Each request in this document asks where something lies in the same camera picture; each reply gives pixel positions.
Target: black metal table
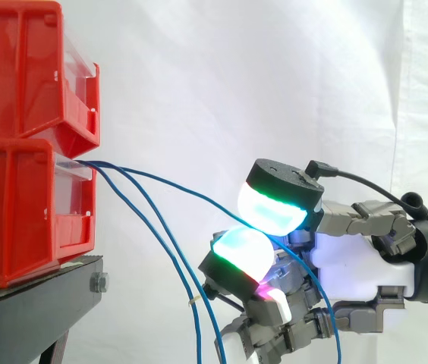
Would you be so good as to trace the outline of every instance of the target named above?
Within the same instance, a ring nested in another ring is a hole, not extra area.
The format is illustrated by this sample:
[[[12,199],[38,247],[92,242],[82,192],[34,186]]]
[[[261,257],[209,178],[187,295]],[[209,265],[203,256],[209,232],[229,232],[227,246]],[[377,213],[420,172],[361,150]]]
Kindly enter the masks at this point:
[[[0,290],[0,364],[59,364],[71,328],[107,288],[101,256]]]

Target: black cable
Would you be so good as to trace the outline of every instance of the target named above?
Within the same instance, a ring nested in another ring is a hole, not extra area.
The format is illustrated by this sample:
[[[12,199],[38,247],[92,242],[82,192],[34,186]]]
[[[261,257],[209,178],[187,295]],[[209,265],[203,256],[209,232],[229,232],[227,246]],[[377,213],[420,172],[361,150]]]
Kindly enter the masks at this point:
[[[408,213],[415,220],[426,220],[428,219],[428,209],[423,204],[423,199],[418,193],[409,192],[403,195],[401,199],[393,195],[392,193],[386,191],[384,188],[378,186],[377,184],[367,180],[366,178],[362,178],[357,176],[356,174],[339,171],[337,170],[335,173],[336,176],[347,178],[349,180],[353,180],[369,188],[375,190],[378,193],[381,193],[384,197],[389,199],[391,202],[394,202],[396,205],[401,206],[406,213]]]
[[[227,298],[222,294],[218,294],[216,298],[219,298],[222,302],[227,303],[229,306],[235,308],[237,311],[244,312],[244,307],[242,305],[237,304],[235,301]]]

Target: green led light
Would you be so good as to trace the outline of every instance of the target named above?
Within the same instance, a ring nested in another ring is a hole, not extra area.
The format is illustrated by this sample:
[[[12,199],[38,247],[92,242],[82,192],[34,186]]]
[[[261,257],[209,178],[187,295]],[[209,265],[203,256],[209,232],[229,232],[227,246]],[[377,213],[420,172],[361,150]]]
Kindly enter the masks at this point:
[[[273,246],[260,231],[235,227],[226,231],[213,245],[212,251],[236,265],[260,282],[273,264]]]
[[[307,211],[270,199],[246,183],[239,193],[238,209],[241,217],[256,229],[278,237],[291,233],[307,217]]]

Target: metal screw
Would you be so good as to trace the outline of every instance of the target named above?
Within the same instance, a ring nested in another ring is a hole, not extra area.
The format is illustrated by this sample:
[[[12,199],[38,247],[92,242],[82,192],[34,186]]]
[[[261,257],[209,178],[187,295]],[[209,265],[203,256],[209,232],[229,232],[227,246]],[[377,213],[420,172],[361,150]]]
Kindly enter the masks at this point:
[[[90,282],[90,289],[92,292],[105,293],[109,287],[109,275],[108,273],[93,273]]]

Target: cable connector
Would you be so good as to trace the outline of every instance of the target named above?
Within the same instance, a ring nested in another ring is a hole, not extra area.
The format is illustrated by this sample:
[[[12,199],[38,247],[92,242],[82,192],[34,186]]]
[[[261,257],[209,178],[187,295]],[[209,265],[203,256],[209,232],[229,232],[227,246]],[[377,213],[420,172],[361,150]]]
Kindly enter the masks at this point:
[[[310,161],[307,168],[305,168],[305,174],[314,180],[318,180],[320,177],[337,177],[337,173],[338,168],[317,161]]]

